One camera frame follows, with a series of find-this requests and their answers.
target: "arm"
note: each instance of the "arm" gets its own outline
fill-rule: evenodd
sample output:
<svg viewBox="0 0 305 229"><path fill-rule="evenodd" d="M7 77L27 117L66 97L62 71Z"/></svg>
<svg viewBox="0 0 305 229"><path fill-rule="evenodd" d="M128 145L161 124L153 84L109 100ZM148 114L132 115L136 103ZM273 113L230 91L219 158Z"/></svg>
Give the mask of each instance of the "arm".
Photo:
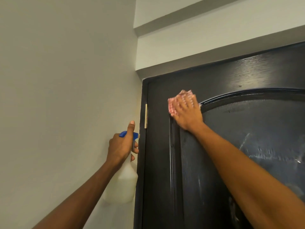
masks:
<svg viewBox="0 0 305 229"><path fill-rule="evenodd" d="M108 155L102 167L33 229L81 229L104 192L112 176L128 157L133 142L135 122L131 121L124 138L115 134L109 141Z"/></svg>
<svg viewBox="0 0 305 229"><path fill-rule="evenodd" d="M205 125L195 96L194 106L178 102L173 103L178 115L172 117L205 148L254 228L305 227L305 205L288 187Z"/></svg>

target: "spray bottle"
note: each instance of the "spray bottle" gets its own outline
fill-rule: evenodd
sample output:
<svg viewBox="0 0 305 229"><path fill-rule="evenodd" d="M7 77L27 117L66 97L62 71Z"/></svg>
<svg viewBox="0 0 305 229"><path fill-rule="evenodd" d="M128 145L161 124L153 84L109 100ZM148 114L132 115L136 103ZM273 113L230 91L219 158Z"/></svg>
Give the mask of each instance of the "spray bottle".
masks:
<svg viewBox="0 0 305 229"><path fill-rule="evenodd" d="M124 137L127 131L120 133L119 137ZM133 133L133 145L135 148L135 140L140 135ZM128 203L132 201L135 194L135 187L137 184L138 175L131 166L131 153L124 161L122 167L110 180L104 192L104 199L108 203Z"/></svg>

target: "white wall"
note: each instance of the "white wall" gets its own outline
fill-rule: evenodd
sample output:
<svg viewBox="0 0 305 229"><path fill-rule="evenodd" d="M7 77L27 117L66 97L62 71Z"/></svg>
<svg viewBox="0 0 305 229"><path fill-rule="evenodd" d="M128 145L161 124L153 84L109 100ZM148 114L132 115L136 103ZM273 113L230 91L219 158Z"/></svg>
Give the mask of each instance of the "white wall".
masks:
<svg viewBox="0 0 305 229"><path fill-rule="evenodd" d="M304 10L305 0L231 3L141 36L136 70L305 25Z"/></svg>
<svg viewBox="0 0 305 229"><path fill-rule="evenodd" d="M134 28L201 0L137 0Z"/></svg>
<svg viewBox="0 0 305 229"><path fill-rule="evenodd" d="M135 0L0 0L0 228L31 228L105 161L134 119ZM133 205L87 228L132 228Z"/></svg>

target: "brass hinge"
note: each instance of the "brass hinge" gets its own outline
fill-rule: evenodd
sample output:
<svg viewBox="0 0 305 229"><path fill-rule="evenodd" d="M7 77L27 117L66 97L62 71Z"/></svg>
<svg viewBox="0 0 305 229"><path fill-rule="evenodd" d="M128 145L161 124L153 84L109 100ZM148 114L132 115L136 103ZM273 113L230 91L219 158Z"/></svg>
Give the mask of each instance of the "brass hinge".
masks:
<svg viewBox="0 0 305 229"><path fill-rule="evenodd" d="M144 128L147 128L147 104L145 104L145 120L144 120Z"/></svg>

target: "door surface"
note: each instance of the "door surface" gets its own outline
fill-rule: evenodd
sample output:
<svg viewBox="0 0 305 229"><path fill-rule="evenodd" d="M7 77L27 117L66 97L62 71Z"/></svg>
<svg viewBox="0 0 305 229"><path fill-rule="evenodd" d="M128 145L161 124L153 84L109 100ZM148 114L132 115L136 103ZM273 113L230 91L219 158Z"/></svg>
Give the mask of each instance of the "door surface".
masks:
<svg viewBox="0 0 305 229"><path fill-rule="evenodd" d="M230 193L167 99L192 90L205 123L300 198L305 192L305 44L143 81L135 228L234 228Z"/></svg>

